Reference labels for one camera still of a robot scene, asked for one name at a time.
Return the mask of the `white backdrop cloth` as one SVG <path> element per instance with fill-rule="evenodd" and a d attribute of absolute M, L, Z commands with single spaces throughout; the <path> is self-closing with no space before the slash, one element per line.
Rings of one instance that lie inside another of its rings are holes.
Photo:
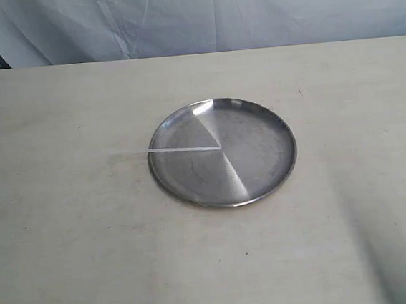
<path fill-rule="evenodd" d="M 406 35 L 406 0 L 0 0 L 11 67 Z"/>

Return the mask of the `round stainless steel plate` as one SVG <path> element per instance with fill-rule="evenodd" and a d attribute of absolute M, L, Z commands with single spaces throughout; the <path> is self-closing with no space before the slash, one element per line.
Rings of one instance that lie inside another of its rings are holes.
<path fill-rule="evenodd" d="M 157 184 L 204 207 L 239 207 L 265 198 L 286 181 L 297 158 L 294 134 L 278 114 L 234 98 L 178 109 L 148 147 Z"/>

